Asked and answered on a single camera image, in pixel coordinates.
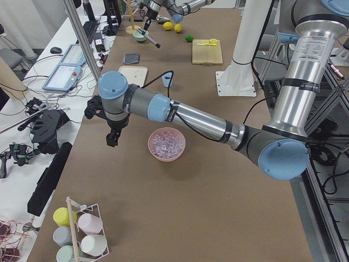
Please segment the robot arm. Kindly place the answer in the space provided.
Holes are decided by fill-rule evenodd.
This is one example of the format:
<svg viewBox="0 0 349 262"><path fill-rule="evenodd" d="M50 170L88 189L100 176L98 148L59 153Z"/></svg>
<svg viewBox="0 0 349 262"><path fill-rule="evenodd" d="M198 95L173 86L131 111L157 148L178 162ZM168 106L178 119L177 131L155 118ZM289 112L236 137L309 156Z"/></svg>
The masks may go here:
<svg viewBox="0 0 349 262"><path fill-rule="evenodd" d="M301 139L262 130L261 120L253 127L243 125L243 114L251 101L218 97L213 70L191 63L191 44L181 35L160 28L154 35L163 38L160 50L120 39L111 58L123 51L138 51L152 73L173 72L169 96L161 86L130 84L117 71L107 71L99 78L99 96L108 124L119 129L123 122L130 123L121 142L105 153L107 170L131 176L252 170L276 180L290 180L304 172L309 153ZM151 155L147 140L155 128L171 124L185 133L186 149L184 156L161 162Z"/></svg>
<svg viewBox="0 0 349 262"><path fill-rule="evenodd" d="M179 23L183 19L183 16L194 13L200 8L211 5L214 2L215 0L198 0L187 1L181 5L177 5L175 1L149 1L147 5L148 11L146 14L146 22L151 23L154 21L157 18L160 9L164 7L175 23Z"/></svg>

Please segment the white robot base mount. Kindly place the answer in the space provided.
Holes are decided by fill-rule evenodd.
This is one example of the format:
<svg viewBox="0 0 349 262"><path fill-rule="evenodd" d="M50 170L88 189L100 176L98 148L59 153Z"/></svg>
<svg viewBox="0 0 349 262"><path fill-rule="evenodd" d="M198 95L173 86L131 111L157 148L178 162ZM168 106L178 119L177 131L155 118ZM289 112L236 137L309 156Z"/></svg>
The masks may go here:
<svg viewBox="0 0 349 262"><path fill-rule="evenodd" d="M248 0L245 3L231 64L216 72L220 97L255 97L252 61L272 1Z"/></svg>

